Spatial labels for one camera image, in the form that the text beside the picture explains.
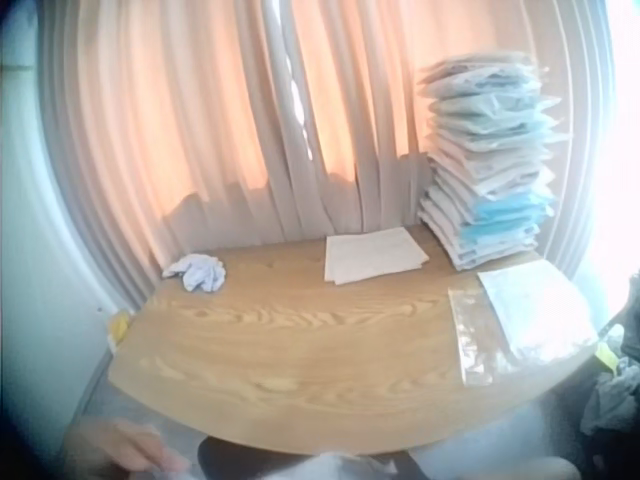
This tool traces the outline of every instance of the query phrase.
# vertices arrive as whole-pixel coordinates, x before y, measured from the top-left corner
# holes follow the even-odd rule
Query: white glove
[[[162,278],[182,275],[182,284],[187,291],[200,287],[205,292],[216,292],[224,283],[226,274],[224,264],[216,257],[192,253],[162,272]]]

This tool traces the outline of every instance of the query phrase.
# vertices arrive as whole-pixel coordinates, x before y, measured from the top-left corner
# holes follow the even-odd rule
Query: white curtain
[[[588,0],[42,2],[53,170],[87,249],[139,306],[187,252],[414,223],[428,182],[416,70],[523,50],[552,68],[549,93],[565,98],[554,114],[574,134],[552,164],[560,214],[542,236],[569,270],[582,242],[571,232],[588,231],[598,123],[586,118],[606,100],[592,50],[603,11]]]

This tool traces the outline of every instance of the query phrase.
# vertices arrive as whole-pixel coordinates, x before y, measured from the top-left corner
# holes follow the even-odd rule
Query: white wall
[[[110,296],[52,183],[38,113],[33,1],[2,35],[3,402],[46,460],[107,351]]]

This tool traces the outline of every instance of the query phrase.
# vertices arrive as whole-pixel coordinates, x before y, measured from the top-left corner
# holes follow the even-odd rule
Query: wooden table
[[[209,435],[274,451],[390,452],[441,440],[532,400],[591,354],[491,387],[462,384],[448,288],[457,273],[424,227],[422,269],[336,287],[324,241],[218,252],[216,294],[163,282],[110,367],[113,384]],[[491,270],[539,258],[487,264]]]

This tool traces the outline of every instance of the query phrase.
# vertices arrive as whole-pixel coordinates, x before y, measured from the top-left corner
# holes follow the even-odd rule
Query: sheet of paper
[[[478,276],[516,357],[551,361],[597,339],[586,299],[546,260]]]
[[[404,228],[327,237],[325,280],[336,285],[420,268],[429,257]]]

